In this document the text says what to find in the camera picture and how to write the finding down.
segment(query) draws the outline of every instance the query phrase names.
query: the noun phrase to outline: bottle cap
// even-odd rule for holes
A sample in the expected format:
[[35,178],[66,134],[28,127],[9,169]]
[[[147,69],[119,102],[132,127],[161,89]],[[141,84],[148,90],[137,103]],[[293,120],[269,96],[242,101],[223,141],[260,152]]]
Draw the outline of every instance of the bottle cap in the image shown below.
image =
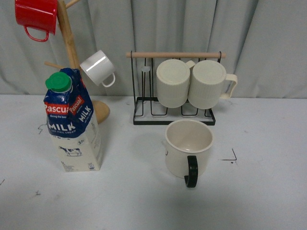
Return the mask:
[[66,73],[57,72],[52,74],[45,83],[49,90],[65,92],[71,87],[71,78]]

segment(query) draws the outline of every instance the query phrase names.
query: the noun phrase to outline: wooden base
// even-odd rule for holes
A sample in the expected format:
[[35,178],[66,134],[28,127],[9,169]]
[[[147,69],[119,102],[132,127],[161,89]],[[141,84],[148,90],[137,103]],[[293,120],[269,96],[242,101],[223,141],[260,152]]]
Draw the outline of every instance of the wooden base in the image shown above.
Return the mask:
[[96,114],[97,122],[98,124],[100,124],[109,116],[110,108],[101,101],[92,101],[92,103]]

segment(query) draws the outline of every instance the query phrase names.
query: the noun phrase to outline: cream mug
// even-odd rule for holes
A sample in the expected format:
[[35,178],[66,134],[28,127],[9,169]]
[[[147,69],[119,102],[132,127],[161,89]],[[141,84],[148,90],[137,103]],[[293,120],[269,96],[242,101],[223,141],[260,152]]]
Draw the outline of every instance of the cream mug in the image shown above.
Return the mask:
[[182,106],[188,98],[190,69],[193,61],[184,63],[181,60],[169,59],[157,68],[157,98],[167,108]]
[[[225,81],[231,81],[229,92],[222,93]],[[237,76],[226,74],[224,66],[216,61],[204,60],[192,71],[188,100],[196,108],[210,109],[220,98],[230,98],[237,84]]]
[[[101,50],[98,50],[87,60],[82,62],[80,67],[97,86],[101,83],[105,87],[110,87],[115,82],[115,67]],[[106,80],[110,75],[113,76],[113,80],[111,83],[106,85],[104,80]]]
[[168,170],[184,178],[188,188],[194,188],[198,177],[205,172],[213,144],[213,132],[200,121],[181,119],[166,127],[165,138]]

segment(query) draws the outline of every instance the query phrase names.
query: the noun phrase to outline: mug rack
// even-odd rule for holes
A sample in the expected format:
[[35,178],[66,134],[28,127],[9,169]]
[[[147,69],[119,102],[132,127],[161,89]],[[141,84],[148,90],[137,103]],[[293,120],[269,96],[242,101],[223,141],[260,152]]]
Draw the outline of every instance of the mug rack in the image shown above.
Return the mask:
[[[209,126],[215,125],[215,117],[212,109],[201,110],[192,106],[187,100],[184,105],[179,108],[167,108],[161,105],[154,91],[154,58],[197,58],[198,61],[207,58],[216,58],[217,62],[221,62],[226,57],[221,51],[218,53],[160,53],[160,52],[128,52],[126,57],[131,59],[131,76],[134,98],[134,125],[168,125],[171,122],[183,119],[193,118],[199,120]],[[134,80],[134,59],[143,58],[144,66],[142,67],[142,95],[136,96],[135,80]],[[149,96],[146,96],[146,84],[149,84]]]

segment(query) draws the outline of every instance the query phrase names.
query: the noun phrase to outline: mug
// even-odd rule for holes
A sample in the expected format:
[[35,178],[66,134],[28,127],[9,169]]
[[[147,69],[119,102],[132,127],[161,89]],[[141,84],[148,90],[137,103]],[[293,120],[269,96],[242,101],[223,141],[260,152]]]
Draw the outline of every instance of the mug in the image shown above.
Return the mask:
[[166,127],[165,138],[168,170],[184,178],[188,188],[194,188],[198,177],[205,172],[213,144],[213,132],[200,121],[180,119]]
[[190,69],[193,61],[169,59],[157,68],[157,98],[167,108],[182,106],[188,98]]
[[[229,92],[222,93],[225,81],[231,81]],[[230,98],[237,84],[237,76],[226,74],[222,64],[204,60],[197,63],[192,71],[188,100],[196,108],[210,109],[219,98]]]
[[[26,34],[37,42],[45,42],[49,33],[55,34],[57,22],[57,0],[15,0],[15,16],[19,25],[24,26]],[[46,32],[44,39],[30,35],[28,28]]]
[[[97,86],[101,83],[105,87],[110,87],[115,82],[115,67],[101,50],[82,62],[80,67]],[[113,75],[113,80],[108,85],[105,85],[103,81],[110,75]]]

